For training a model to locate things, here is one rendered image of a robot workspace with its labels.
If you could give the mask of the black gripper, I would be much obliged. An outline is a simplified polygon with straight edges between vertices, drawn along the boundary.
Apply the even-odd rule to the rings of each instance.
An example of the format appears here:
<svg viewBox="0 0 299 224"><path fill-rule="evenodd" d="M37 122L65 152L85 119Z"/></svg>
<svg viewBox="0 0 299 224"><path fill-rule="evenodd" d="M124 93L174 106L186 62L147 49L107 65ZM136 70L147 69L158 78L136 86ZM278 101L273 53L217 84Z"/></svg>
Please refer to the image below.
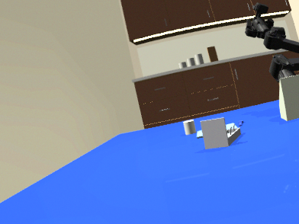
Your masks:
<svg viewBox="0 0 299 224"><path fill-rule="evenodd" d="M257 27L260 24L265 24L265 22L263 21L263 19L261 18L262 14L266 14L268 11L268 6L264 5L264 4L260 4L260 3L256 3L256 5L252 6L253 10L256 10L256 16L254 16L254 18L252 19L252 22L250 19L247 19L247 24L246 24L246 31L245 34L248 37L253 37L256 38L257 37Z"/></svg>

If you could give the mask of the light blue square mat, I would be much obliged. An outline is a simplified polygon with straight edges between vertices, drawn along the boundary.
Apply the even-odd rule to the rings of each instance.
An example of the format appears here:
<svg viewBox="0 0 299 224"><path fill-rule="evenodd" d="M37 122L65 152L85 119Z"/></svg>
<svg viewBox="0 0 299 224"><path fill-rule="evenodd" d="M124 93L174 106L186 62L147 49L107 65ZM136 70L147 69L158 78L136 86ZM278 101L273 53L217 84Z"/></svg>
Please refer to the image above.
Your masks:
<svg viewBox="0 0 299 224"><path fill-rule="evenodd" d="M234 125L234 123L226 124L227 130L229 130L230 127L233 128L233 125ZM197 130L197 136L196 137L197 137L197 139L203 138L202 130Z"/></svg>

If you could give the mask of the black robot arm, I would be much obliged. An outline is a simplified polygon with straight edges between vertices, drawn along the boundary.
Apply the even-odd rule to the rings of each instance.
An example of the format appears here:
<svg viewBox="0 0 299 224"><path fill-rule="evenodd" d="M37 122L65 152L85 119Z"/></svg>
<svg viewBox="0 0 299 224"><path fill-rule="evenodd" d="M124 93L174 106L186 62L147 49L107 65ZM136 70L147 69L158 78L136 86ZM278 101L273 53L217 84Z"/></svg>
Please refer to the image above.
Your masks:
<svg viewBox="0 0 299 224"><path fill-rule="evenodd" d="M267 26L267 25L268 26ZM285 29L283 27L273 27L274 21L269 18L265 24L257 27L257 37L264 39L265 48L268 50L290 50L299 53L299 43L294 40L285 39ZM299 70L299 58L288 59L282 54L275 54L269 72L273 78L280 82L280 78L295 76L294 71Z"/></svg>

